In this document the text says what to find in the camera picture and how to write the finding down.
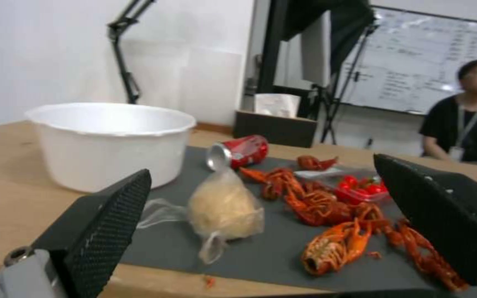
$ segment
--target cardboard box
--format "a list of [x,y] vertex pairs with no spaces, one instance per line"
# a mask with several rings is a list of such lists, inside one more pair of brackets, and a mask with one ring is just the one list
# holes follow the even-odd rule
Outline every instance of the cardboard box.
[[264,136],[270,144],[310,148],[318,122],[305,118],[285,118],[261,115],[250,111],[235,111],[233,137]]

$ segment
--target lanyard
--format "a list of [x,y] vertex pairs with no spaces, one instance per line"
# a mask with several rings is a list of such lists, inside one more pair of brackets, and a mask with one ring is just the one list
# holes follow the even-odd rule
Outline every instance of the lanyard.
[[472,116],[469,124],[465,127],[465,108],[462,104],[458,103],[458,139],[456,140],[456,147],[461,147],[461,144],[465,140],[467,134],[472,130],[477,122],[477,112]]

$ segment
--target can lid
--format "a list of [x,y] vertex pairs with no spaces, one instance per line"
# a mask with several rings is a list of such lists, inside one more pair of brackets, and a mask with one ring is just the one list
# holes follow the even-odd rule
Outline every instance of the can lid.
[[206,164],[213,171],[229,167],[231,165],[231,151],[220,142],[212,144],[207,149]]

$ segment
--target clear plastic tray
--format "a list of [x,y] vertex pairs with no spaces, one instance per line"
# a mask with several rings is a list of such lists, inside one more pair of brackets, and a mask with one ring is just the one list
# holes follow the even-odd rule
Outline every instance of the clear plastic tray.
[[365,177],[378,177],[377,172],[372,170],[364,168],[349,168],[338,165],[323,172],[297,171],[295,174],[297,177],[303,179],[320,181],[323,185],[332,189],[340,201],[348,204],[358,205],[361,202],[379,203],[390,198],[390,194],[387,191],[375,195],[364,195],[352,189],[344,190],[338,188],[340,181],[342,181],[345,175],[352,175],[359,181]]

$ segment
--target gray mat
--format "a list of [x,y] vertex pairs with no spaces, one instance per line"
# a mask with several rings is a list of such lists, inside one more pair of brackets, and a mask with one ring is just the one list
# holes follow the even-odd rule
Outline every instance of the gray mat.
[[[189,147],[180,176],[168,185],[152,190],[149,198],[165,198],[172,204],[186,205],[197,185],[211,173],[204,158],[205,149]],[[254,168],[270,170],[290,164],[294,162],[268,158]],[[246,183],[246,186],[254,195],[260,193],[259,185]],[[305,245],[325,228],[301,224],[282,200],[261,202],[265,208],[263,234],[229,242],[223,256],[209,266],[198,259],[199,237],[188,223],[179,222],[137,230],[121,263],[337,292],[442,289],[439,283],[420,275],[403,253],[390,249],[383,235],[372,236],[367,247],[367,251],[382,253],[381,260],[363,256],[337,273],[312,277],[304,270],[299,256]],[[390,219],[402,216],[393,202],[386,202],[381,207]],[[458,296],[477,297],[477,287]]]

